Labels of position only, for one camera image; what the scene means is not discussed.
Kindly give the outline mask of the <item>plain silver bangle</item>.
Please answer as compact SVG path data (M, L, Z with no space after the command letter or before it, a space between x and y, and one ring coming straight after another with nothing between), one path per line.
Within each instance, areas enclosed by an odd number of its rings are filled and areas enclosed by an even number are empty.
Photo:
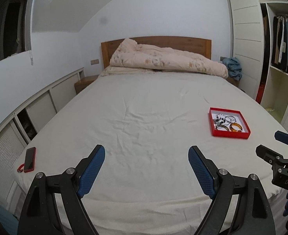
M237 122L237 120L236 120L236 118L234 116L226 116L225 117L225 122L235 123L235 122Z

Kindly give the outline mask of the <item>red jewelry box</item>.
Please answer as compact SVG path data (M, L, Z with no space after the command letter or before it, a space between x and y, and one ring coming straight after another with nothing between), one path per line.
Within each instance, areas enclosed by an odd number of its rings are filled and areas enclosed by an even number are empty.
M234 116L237 120L236 123L242 126L243 131L231 132L230 130L225 131L223 129L216 130L215 127L217 125L225 125L229 128L229 125L231 123L225 122L226 116ZM210 107L208 117L209 117L211 134L214 137L226 137L226 138L238 138L238 139L248 139L250 137L251 130L240 111Z

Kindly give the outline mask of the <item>amber bangle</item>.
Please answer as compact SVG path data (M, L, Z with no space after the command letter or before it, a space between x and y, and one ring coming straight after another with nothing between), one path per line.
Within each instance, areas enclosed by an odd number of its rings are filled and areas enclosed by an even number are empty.
M242 132L242 131L243 131L243 128L242 128L242 126L241 126L240 124L238 124L238 123L231 123L231 124L229 125L229 130L230 130L231 132Z

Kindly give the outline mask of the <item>red smartphone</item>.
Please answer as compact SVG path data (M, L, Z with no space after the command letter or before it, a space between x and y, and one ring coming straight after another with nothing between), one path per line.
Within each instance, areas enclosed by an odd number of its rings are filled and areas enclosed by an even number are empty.
M34 171L34 164L35 164L35 156L36 156L36 148L31 147L27 149L26 154L25 154L25 159L24 163L21 164L17 168L18 173L28 173Z

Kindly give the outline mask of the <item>dark brown bangle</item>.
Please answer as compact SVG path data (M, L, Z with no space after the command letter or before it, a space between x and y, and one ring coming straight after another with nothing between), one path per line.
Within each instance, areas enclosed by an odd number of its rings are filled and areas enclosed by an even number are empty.
M229 131L229 128L228 128L227 126L225 126L225 125L217 125L217 126L215 127L215 129L216 129L216 130L221 130L221 129L223 129L223 130L225 130L225 131Z

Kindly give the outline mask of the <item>white low cabinet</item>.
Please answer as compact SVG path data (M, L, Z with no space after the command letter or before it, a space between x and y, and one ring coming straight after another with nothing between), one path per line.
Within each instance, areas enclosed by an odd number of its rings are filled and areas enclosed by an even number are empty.
M24 148L41 129L76 96L75 83L84 77L76 70L43 88L21 104L0 124L0 205L14 212L21 189L13 166Z

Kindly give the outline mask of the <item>blue crumpled cloth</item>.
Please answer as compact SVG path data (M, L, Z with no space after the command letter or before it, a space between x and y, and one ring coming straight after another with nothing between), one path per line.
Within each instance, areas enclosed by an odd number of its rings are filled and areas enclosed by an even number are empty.
M224 58L222 63L227 67L228 76L236 81L242 78L242 67L236 57Z

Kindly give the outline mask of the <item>hanging clothes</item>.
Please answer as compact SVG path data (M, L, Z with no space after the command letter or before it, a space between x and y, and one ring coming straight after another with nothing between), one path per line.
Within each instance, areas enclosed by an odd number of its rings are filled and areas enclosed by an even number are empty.
M288 74L288 17L275 16L271 64Z

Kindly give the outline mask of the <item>wooden headboard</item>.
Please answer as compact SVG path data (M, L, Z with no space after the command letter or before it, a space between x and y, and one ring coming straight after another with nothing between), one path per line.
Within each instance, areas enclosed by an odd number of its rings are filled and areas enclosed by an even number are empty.
M209 39L178 36L148 36L133 37L131 39L139 44L154 45L161 48L169 47L172 49L197 53L211 59L212 41ZM105 69L109 66L113 53L123 40L124 39L119 39L101 43L102 61Z

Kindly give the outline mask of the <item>white bed sheet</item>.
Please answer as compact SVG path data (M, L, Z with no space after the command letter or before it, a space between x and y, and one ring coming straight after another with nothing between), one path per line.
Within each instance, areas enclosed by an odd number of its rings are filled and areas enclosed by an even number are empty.
M240 111L250 137L212 136L210 107ZM220 77L173 72L102 76L30 142L36 148L34 171L14 177L27 191L37 172L61 174L100 144L105 161L82 200L100 234L192 234L211 202L188 161L188 150L196 145L235 176L258 175L276 233L284 234L286 191L272 184L270 164L255 153L264 145L288 159L288 146L274 139L282 129L257 102Z

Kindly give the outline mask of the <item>wooden nightstand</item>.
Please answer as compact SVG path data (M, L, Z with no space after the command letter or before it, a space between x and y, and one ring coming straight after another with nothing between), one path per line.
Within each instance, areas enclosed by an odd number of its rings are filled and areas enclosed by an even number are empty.
M74 84L76 93L79 94L82 90L84 90L91 83L93 83L97 78L98 78L98 75L86 76L82 78L81 80L77 81Z

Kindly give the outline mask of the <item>floral beige comforter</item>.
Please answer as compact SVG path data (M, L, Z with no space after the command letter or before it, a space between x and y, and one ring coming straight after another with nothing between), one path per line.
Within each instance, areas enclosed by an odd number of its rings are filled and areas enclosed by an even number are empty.
M102 75L139 72L187 72L228 78L227 67L203 55L169 47L139 44L125 38Z

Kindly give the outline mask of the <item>wall switch plate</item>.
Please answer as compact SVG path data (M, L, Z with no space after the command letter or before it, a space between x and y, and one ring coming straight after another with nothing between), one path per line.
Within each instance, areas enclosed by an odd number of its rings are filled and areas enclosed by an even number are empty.
M90 63L91 65L96 65L99 64L99 60L91 60Z

